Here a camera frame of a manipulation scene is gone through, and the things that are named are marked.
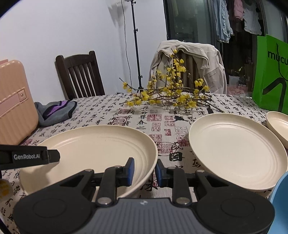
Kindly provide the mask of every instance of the table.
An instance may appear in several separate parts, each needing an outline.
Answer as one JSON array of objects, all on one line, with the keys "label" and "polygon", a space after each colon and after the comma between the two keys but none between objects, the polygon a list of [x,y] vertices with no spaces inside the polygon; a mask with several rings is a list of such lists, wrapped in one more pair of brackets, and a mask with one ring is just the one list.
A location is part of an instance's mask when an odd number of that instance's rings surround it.
[{"label": "table", "polygon": [[[147,104],[129,108],[124,104],[120,105],[130,98],[130,94],[120,93],[75,99],[78,104],[71,119],[50,127],[38,128],[22,145],[36,146],[53,135],[78,127],[99,124],[122,125],[148,134],[158,145],[159,158],[165,167],[183,168],[186,173],[201,169],[201,165],[190,148],[188,131],[196,119],[218,111],[214,108],[199,107],[193,109],[191,113],[190,110],[180,110],[176,107]],[[266,126],[268,111],[259,108],[251,98],[212,94],[212,100],[214,105],[226,113],[242,115]],[[9,230],[16,234],[19,232],[13,221],[12,209],[15,203],[25,196],[25,193],[20,187],[19,170],[2,171],[2,177],[11,182],[14,195],[1,203],[0,211]],[[265,191],[262,195],[268,196],[270,192]],[[172,189],[157,187],[156,176],[153,173],[134,196],[140,198],[171,197]]]}]

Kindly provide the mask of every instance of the green paper bag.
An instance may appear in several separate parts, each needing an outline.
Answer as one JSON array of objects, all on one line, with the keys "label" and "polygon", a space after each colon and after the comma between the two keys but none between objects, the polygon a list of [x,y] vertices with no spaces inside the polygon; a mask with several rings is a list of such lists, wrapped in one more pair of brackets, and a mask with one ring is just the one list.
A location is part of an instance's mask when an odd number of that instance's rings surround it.
[{"label": "green paper bag", "polygon": [[257,66],[252,99],[267,110],[288,114],[288,44],[258,36]]}]

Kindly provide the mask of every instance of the blue bowl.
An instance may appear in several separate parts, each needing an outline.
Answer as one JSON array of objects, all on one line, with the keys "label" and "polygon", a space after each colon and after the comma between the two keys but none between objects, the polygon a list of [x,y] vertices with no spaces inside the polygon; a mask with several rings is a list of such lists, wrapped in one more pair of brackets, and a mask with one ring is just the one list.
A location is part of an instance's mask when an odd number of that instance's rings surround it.
[{"label": "blue bowl", "polygon": [[268,234],[288,234],[288,172],[277,182],[269,201],[275,209],[275,219]]}]

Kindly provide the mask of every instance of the pink case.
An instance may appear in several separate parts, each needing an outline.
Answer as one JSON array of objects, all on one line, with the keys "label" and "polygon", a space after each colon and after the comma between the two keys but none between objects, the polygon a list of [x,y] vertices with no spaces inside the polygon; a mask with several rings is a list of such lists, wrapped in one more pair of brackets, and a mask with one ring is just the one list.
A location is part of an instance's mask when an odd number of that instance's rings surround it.
[{"label": "pink case", "polygon": [[0,144],[18,145],[37,125],[23,64],[18,60],[0,64]]}]

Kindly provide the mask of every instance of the light stand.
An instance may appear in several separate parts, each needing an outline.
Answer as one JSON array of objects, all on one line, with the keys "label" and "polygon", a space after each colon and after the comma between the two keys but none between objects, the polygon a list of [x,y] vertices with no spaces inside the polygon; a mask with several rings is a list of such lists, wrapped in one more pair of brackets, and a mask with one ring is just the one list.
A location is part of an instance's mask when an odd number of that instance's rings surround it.
[{"label": "light stand", "polygon": [[141,76],[141,74],[140,74],[139,53],[138,53],[137,34],[136,34],[138,32],[138,29],[135,26],[135,16],[134,16],[134,6],[133,6],[136,2],[134,2],[133,0],[131,0],[130,2],[131,2],[131,7],[132,7],[134,38],[135,38],[135,48],[136,48],[136,59],[137,59],[137,68],[138,68],[138,80],[139,80],[138,91],[139,91],[139,90],[144,89],[144,88],[142,87],[142,84],[141,84],[141,78],[143,76]]}]

